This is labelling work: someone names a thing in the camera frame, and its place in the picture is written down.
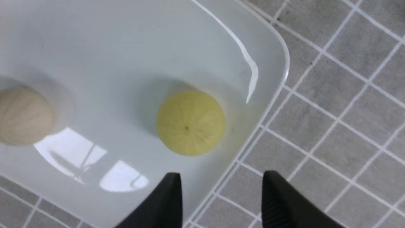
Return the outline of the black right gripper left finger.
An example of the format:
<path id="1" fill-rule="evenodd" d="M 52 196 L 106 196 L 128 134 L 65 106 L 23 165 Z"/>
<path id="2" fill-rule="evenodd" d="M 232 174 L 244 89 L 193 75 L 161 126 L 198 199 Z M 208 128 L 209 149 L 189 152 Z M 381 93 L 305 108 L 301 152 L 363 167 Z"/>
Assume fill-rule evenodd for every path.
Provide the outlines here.
<path id="1" fill-rule="evenodd" d="M 182 228 L 181 175 L 168 172 L 150 195 L 116 228 Z"/>

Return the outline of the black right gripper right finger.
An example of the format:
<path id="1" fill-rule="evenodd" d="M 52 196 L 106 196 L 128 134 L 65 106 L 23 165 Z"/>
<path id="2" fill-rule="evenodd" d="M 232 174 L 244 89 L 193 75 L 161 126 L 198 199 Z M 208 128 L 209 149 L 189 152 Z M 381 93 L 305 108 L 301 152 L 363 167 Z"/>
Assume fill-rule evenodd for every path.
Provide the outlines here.
<path id="1" fill-rule="evenodd" d="M 275 170 L 262 178 L 263 228 L 341 228 Z"/>

